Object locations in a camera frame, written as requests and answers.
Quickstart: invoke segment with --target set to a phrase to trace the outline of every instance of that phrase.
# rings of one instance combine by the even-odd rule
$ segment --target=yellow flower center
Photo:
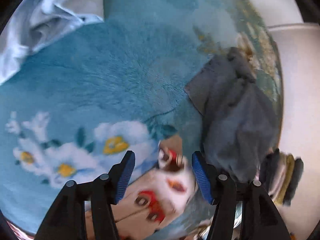
[[[59,166],[58,173],[62,177],[70,177],[71,175],[76,173],[76,169],[68,164],[63,163]]]
[[[35,162],[32,154],[29,152],[22,152],[20,157],[21,157],[21,160],[25,163],[32,164]]]
[[[106,140],[106,144],[103,149],[104,154],[115,154],[123,152],[129,148],[129,144],[124,141],[122,136],[113,136]]]

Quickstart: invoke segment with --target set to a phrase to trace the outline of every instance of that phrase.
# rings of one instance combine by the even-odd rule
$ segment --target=cartoon eye
[[[152,212],[147,216],[147,220],[154,222],[157,220],[158,217],[159,217],[158,213]]]
[[[140,207],[144,207],[149,203],[149,200],[145,197],[138,196],[135,200],[135,203]]]

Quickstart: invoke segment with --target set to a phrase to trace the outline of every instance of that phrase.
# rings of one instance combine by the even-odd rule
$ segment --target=white surface
[[[266,26],[303,23],[295,0],[250,0]]]
[[[304,162],[291,207],[279,211],[288,230],[305,240],[320,219],[320,27],[299,24],[269,31],[278,44],[284,82],[279,148]]]

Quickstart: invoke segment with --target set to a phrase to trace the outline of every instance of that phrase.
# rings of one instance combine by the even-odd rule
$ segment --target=beige wall
[[[275,27],[284,80],[284,119],[279,148],[304,161],[291,207],[279,207],[298,240],[307,239],[320,220],[320,27]]]

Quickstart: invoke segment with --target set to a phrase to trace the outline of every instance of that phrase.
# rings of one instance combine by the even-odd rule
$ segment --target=folded clothes stack
[[[290,206],[303,173],[303,161],[276,149],[260,166],[259,180],[273,202]]]

